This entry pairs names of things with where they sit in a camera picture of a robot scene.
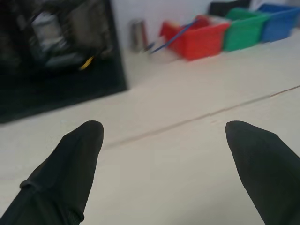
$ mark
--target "yellow cable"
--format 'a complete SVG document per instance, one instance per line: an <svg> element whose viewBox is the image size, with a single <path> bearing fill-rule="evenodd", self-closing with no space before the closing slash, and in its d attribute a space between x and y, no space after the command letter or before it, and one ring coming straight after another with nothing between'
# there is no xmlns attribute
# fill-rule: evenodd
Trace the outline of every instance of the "yellow cable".
<svg viewBox="0 0 300 225"><path fill-rule="evenodd" d="M89 66L89 64L92 62L93 59L94 59L94 56L90 57L88 60L86 60L86 62L79 69L84 70L86 67Z"/></svg>

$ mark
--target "metal can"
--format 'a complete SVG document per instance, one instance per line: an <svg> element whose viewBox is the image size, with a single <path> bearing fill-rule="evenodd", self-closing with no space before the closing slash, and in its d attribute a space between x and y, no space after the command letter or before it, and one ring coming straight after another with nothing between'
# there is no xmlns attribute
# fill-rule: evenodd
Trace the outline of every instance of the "metal can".
<svg viewBox="0 0 300 225"><path fill-rule="evenodd" d="M134 19L130 23L130 42L132 51L136 53L148 49L146 24L143 19Z"/></svg>

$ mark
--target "blue bin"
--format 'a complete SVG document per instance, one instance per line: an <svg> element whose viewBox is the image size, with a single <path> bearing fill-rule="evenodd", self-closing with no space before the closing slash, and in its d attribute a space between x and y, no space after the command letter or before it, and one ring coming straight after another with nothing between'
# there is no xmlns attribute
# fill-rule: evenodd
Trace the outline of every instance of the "blue bin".
<svg viewBox="0 0 300 225"><path fill-rule="evenodd" d="M262 31L262 42L273 42L291 35L293 28L297 24L297 19L300 14L300 7L263 4L259 12L271 15L269 21L266 22Z"/></svg>

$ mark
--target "white wall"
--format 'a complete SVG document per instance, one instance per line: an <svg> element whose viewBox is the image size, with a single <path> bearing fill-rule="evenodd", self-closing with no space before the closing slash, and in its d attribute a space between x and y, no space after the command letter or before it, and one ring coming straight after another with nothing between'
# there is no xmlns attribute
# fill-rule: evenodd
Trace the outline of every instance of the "white wall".
<svg viewBox="0 0 300 225"><path fill-rule="evenodd" d="M286 0L253 1L285 3ZM210 2L212 0L112 0L121 45L128 46L128 23L132 19L144 18L149 40L154 41L164 20L190 22L195 15L205 14Z"/></svg>

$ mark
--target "green bin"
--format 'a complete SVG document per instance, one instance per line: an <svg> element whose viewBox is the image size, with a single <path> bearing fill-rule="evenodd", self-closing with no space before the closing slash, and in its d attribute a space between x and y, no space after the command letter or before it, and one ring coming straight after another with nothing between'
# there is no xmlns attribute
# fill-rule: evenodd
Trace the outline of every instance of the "green bin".
<svg viewBox="0 0 300 225"><path fill-rule="evenodd" d="M260 41L264 23L270 15L234 8L225 16L232 20L225 33L224 51L234 51L256 45Z"/></svg>

